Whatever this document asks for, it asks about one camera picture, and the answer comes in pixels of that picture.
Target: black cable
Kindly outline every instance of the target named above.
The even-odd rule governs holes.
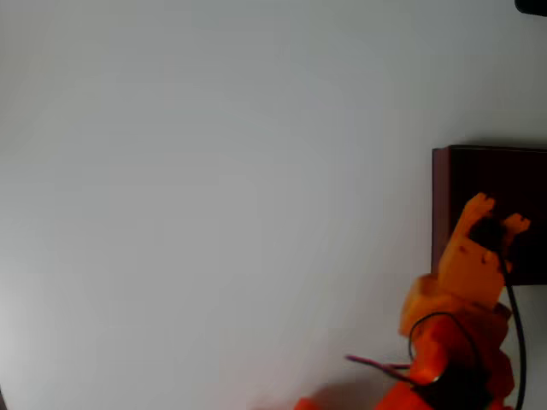
[[[521,378],[519,382],[519,393],[516,399],[515,410],[521,410],[524,403],[524,395],[526,393],[526,344],[524,338],[524,328],[521,321],[521,313],[516,303],[515,293],[513,292],[513,286],[509,283],[509,272],[505,265],[505,259],[501,251],[497,251],[497,258],[499,259],[500,266],[502,268],[503,279],[505,280],[505,287],[507,288],[507,296],[509,297],[509,303],[511,304],[511,310],[513,311],[513,317],[515,318],[516,336],[519,341],[519,356],[521,361]]]
[[[410,329],[410,333],[409,333],[409,356],[410,356],[410,359],[412,361],[414,361],[414,353],[412,352],[412,341],[413,341],[412,336],[414,335],[414,332],[415,332],[416,328],[419,325],[421,325],[423,322],[425,322],[426,320],[429,320],[430,318],[432,318],[434,316],[448,316],[449,318],[452,319],[452,321],[456,324],[456,326],[458,326],[458,328],[462,332],[463,336],[468,340],[469,346],[471,346],[471,349],[473,350],[473,354],[475,356],[475,365],[480,370],[482,370],[483,369],[482,359],[480,358],[480,352],[479,352],[479,348],[477,348],[477,344],[473,340],[473,337],[466,330],[466,328],[463,327],[462,323],[456,318],[456,316],[454,316],[453,313],[450,313],[450,312],[433,312],[433,313],[427,314],[426,316],[424,316],[420,320],[417,320],[416,323],[414,323],[412,325],[412,328]]]

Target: dark brown box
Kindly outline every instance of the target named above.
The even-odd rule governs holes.
[[[512,284],[547,284],[547,150],[451,145],[432,156],[432,270],[465,203],[484,192],[496,199],[494,216],[532,222],[509,251]]]

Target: white wall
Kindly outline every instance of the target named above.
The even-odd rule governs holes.
[[[547,135],[546,44],[511,0],[2,1],[9,406],[384,383],[342,356],[405,357],[431,148]],[[541,377],[544,292],[519,295]]]

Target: red wire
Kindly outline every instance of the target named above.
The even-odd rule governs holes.
[[[404,374],[397,371],[397,369],[408,369],[410,367],[409,365],[384,365],[382,363],[379,363],[378,361],[365,359],[364,357],[354,356],[352,354],[345,356],[345,358],[347,360],[354,361],[355,363],[361,363],[362,365],[374,367],[378,370],[381,370],[388,376],[391,376],[392,378],[395,378],[401,382],[418,385],[418,383],[416,383],[413,379],[408,378]]]

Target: orange plastic part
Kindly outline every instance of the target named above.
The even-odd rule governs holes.
[[[311,399],[300,399],[294,410],[320,410]]]
[[[498,298],[504,286],[497,254],[469,239],[473,225],[489,216],[494,200],[485,194],[472,198],[463,209],[436,272],[418,278],[411,288],[401,314],[399,331],[408,337],[413,325],[434,312],[452,313],[473,339],[481,365],[490,374],[486,388],[493,397],[489,410],[510,410],[503,401],[515,386],[509,358],[500,350],[507,335],[511,312]],[[528,229],[530,221],[513,214],[503,224],[506,235],[503,251],[515,235]],[[473,346],[462,329],[449,316],[431,317],[413,334],[416,357],[408,377],[429,384],[442,375],[449,363],[474,366]],[[431,410],[407,383],[397,383],[376,410]],[[309,399],[302,399],[295,410],[319,410]]]

